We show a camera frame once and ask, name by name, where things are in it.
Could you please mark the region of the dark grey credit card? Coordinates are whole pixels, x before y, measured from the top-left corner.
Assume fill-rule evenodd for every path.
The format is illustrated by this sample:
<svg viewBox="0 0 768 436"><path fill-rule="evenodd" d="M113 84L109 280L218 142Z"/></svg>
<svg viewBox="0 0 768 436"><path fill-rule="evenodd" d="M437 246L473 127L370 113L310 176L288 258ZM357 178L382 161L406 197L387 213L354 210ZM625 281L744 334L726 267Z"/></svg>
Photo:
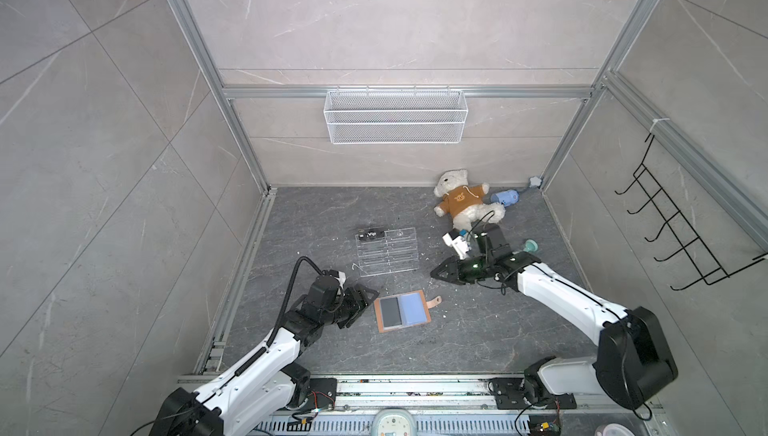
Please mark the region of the dark grey credit card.
<svg viewBox="0 0 768 436"><path fill-rule="evenodd" d="M388 297L380 300L381 322L384 329L402 325L402 316L398 297Z"/></svg>

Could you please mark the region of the clear acrylic tiered holder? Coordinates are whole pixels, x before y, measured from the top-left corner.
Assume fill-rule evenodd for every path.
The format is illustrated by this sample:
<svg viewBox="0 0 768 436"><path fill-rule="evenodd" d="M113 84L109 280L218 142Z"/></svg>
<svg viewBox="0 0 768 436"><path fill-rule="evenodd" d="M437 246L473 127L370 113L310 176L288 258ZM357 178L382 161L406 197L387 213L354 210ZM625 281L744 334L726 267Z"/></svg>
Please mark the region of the clear acrylic tiered holder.
<svg viewBox="0 0 768 436"><path fill-rule="evenodd" d="M373 241L359 241L355 236L358 258L356 267L362 277L415 271L419 268L416 229L384 230L386 238Z"/></svg>

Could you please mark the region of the black credit card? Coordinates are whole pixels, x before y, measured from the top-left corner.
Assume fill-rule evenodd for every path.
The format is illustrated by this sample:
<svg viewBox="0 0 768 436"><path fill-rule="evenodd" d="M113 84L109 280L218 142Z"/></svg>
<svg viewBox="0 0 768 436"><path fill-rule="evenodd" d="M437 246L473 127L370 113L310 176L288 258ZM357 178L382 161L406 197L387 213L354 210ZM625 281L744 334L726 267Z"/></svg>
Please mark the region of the black credit card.
<svg viewBox="0 0 768 436"><path fill-rule="evenodd" d="M379 238L386 238L386 231L383 229L370 228L361 230L356 237L359 241L373 241Z"/></svg>

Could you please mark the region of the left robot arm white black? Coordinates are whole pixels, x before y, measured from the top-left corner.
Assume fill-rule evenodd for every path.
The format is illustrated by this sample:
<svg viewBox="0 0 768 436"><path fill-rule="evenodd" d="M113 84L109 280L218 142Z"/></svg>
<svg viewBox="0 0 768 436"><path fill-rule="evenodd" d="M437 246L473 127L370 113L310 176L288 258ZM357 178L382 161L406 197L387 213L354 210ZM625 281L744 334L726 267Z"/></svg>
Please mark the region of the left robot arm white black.
<svg viewBox="0 0 768 436"><path fill-rule="evenodd" d="M148 425L151 435L246 435L281 409L312 403L311 373L297 360L336 325L350 327L379 292L324 270L308 293L281 305L276 325L233 367L193 391L178 388Z"/></svg>

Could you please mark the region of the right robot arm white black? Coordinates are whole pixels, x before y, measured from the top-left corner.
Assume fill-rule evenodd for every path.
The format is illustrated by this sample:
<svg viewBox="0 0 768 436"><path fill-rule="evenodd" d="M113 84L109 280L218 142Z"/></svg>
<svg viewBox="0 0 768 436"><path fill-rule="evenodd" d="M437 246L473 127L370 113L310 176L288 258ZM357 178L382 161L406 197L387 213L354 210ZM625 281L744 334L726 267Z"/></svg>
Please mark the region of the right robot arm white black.
<svg viewBox="0 0 768 436"><path fill-rule="evenodd" d="M456 285L491 279L500 291L547 306L597 347L593 356L547 357L529 366L515 390L524 405L542 407L560 395L590 394L637 410L677 379L667 338L649 309L628 309L576 285L535 253L513 249L496 224L479 233L452 229L443 241L455 253L431 271L432 278Z"/></svg>

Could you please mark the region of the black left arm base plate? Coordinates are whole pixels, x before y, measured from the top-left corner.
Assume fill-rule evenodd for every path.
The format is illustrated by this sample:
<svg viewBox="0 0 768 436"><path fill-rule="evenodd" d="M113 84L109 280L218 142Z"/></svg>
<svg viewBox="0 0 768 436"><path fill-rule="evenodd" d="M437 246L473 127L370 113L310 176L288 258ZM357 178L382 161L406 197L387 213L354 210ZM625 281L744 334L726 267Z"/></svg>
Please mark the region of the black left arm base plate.
<svg viewBox="0 0 768 436"><path fill-rule="evenodd" d="M333 410L336 406L338 380L336 378L311 378L299 385L285 410L307 414L314 410Z"/></svg>

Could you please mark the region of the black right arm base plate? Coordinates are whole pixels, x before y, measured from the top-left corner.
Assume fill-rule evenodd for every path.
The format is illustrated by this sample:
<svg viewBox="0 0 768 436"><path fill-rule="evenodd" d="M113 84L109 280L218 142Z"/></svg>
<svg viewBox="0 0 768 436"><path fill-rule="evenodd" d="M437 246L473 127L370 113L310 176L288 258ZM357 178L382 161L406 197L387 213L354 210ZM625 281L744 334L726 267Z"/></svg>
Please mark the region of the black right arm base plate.
<svg viewBox="0 0 768 436"><path fill-rule="evenodd" d="M497 377L488 382L488 390L495 398L499 410L576 409L573 394L553 395L533 377Z"/></svg>

